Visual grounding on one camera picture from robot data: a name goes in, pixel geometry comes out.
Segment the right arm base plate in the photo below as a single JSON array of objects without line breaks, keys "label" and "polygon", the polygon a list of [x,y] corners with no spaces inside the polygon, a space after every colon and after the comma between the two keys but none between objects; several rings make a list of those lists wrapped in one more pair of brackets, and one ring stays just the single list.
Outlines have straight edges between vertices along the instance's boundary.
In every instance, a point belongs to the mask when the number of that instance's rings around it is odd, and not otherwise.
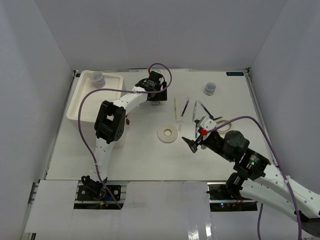
[{"label": "right arm base plate", "polygon": [[209,184],[207,187],[209,207],[212,213],[255,212],[258,210],[256,201],[242,196],[234,198],[223,192],[224,187],[224,184]]}]

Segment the clear jar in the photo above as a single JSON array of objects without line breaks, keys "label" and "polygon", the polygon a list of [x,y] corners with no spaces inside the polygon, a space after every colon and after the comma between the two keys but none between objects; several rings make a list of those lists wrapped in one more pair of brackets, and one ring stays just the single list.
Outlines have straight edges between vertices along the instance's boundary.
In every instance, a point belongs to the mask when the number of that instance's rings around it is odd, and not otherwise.
[{"label": "clear jar", "polygon": [[104,75],[100,71],[92,72],[91,75],[90,75],[90,80],[91,80],[93,86],[95,86],[98,89],[104,87],[105,84],[106,84]]},{"label": "clear jar", "polygon": [[152,101],[151,104],[153,106],[158,106],[161,102],[160,101]]},{"label": "clear jar", "polygon": [[216,84],[213,83],[213,82],[208,82],[206,85],[205,85],[205,88],[204,88],[204,93],[208,96],[212,96],[216,90]]}]

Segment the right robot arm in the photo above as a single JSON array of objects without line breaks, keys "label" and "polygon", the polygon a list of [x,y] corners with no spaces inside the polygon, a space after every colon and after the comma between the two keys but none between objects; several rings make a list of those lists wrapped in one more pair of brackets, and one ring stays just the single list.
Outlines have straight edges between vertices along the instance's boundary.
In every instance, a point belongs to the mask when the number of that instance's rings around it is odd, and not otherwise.
[{"label": "right robot arm", "polygon": [[198,147],[204,147],[234,163],[234,172],[225,184],[209,187],[207,193],[211,200],[252,199],[295,222],[301,221],[302,230],[314,237],[320,236],[319,194],[284,177],[266,157],[249,148],[249,140],[239,131],[229,131],[224,137],[215,131],[196,140],[186,137],[183,140],[193,153]]}]

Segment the beige thin tape roll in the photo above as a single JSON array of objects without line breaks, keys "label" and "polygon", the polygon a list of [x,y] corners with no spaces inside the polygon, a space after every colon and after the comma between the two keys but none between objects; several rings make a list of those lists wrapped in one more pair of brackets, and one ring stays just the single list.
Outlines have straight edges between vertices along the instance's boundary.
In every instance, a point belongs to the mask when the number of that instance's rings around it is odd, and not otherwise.
[{"label": "beige thin tape roll", "polygon": [[226,122],[227,120],[224,120],[224,119],[220,119],[219,121],[216,122],[216,127],[220,127],[221,125],[223,125],[223,127],[217,130],[219,134],[224,135],[232,129],[232,123],[226,124]]}]

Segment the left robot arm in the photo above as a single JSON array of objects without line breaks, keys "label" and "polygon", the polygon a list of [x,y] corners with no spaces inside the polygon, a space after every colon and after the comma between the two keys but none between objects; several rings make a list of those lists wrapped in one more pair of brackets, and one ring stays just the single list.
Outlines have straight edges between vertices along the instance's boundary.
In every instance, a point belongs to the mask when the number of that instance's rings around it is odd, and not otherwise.
[{"label": "left robot arm", "polygon": [[[93,173],[82,176],[81,182],[93,199],[101,201],[111,198],[117,201],[111,189],[106,185],[108,165],[115,143],[125,133],[128,114],[144,102],[167,101],[167,89],[171,83],[171,79],[166,82],[163,75],[152,71],[147,78],[143,78],[136,83],[132,90],[101,88],[85,95],[79,106],[77,124],[80,137],[93,158]],[[94,123],[96,145],[95,150],[92,150],[85,140],[80,120],[82,108],[87,98],[101,91],[120,92],[124,95],[120,99],[104,100],[101,103]]]}]

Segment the white wide tape roll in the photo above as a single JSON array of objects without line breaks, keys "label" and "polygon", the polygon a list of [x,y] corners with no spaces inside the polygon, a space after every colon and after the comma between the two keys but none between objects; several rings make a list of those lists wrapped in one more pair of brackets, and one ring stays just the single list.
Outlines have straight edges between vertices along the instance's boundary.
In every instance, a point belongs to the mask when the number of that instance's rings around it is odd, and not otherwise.
[{"label": "white wide tape roll", "polygon": [[172,124],[161,125],[157,130],[157,137],[164,143],[173,143],[178,138],[178,129]]}]

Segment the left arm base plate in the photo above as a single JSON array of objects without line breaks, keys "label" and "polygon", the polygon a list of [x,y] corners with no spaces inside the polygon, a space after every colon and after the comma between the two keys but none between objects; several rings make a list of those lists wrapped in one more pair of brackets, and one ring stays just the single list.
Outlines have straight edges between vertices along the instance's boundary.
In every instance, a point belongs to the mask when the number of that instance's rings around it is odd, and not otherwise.
[{"label": "left arm base plate", "polygon": [[[115,200],[122,208],[126,199],[125,185],[108,185]],[[76,210],[120,210],[110,193],[102,189],[98,195],[94,195],[85,186],[77,188],[73,208]]]}]

